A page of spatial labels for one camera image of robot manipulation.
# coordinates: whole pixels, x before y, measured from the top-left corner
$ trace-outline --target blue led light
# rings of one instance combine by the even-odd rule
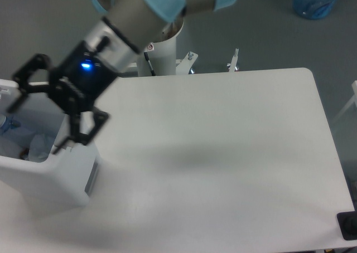
[[[91,68],[92,68],[92,65],[91,64],[81,64],[82,68],[85,70],[85,71],[90,71]]]

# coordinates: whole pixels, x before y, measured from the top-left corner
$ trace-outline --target white container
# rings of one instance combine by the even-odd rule
[[[18,96],[17,84],[0,80],[0,114]],[[67,134],[67,116],[46,97],[32,94],[15,113],[18,121],[40,134],[56,137],[55,144]],[[37,198],[85,206],[97,173],[99,153],[94,143],[81,144],[50,154],[41,163],[0,156],[0,180],[23,194]]]

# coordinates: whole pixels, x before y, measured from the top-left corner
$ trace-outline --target blue bottle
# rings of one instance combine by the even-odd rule
[[[5,116],[0,114],[0,135],[4,134],[9,129],[15,129],[21,126],[20,122],[12,118],[12,116]]]
[[[332,10],[336,0],[293,0],[297,14],[308,19],[321,19]]]

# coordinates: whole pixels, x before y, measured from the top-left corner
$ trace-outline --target black cable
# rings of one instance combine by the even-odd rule
[[[150,59],[149,59],[149,54],[147,52],[144,52],[144,57],[145,57],[145,60],[147,61],[148,65],[149,65],[151,76],[156,76],[155,71],[152,68],[152,65],[151,65],[151,62],[150,62]]]

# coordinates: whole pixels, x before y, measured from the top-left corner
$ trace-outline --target white table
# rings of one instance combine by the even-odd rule
[[[0,252],[288,252],[356,246],[353,205],[306,69],[120,79],[84,208],[0,185]]]

